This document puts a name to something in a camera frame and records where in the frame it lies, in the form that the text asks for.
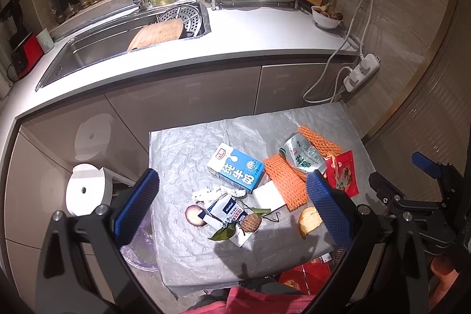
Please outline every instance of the bowl of mushrooms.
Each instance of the bowl of mushrooms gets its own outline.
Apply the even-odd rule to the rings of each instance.
[[[343,21],[343,15],[330,8],[330,4],[325,6],[312,6],[312,17],[316,25],[322,29],[335,29]]]

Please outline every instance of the orange foam net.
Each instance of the orange foam net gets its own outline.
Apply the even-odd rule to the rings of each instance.
[[[264,164],[265,171],[273,180],[290,212],[309,201],[306,183],[293,172],[279,153],[266,159]]]
[[[309,129],[306,126],[301,126],[298,129],[298,132],[307,138],[312,145],[314,145],[320,154],[324,157],[331,157],[332,153],[335,156],[338,156],[342,153],[342,148],[330,142],[327,139],[323,138],[321,135],[315,133],[312,129]]]

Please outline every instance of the blue milk carton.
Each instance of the blue milk carton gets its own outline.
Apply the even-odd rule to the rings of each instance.
[[[207,167],[221,180],[251,193],[262,179],[265,164],[222,142]]]

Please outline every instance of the onion piece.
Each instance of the onion piece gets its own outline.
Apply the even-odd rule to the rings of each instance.
[[[200,214],[202,211],[203,209],[201,209],[200,206],[190,205],[185,211],[185,218],[190,224],[194,226],[205,226],[206,222],[204,222],[200,217],[198,217],[198,214]]]

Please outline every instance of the power strip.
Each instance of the power strip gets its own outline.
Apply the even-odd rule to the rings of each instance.
[[[352,92],[366,82],[380,68],[380,58],[373,54],[365,56],[350,74],[343,80],[348,92]]]

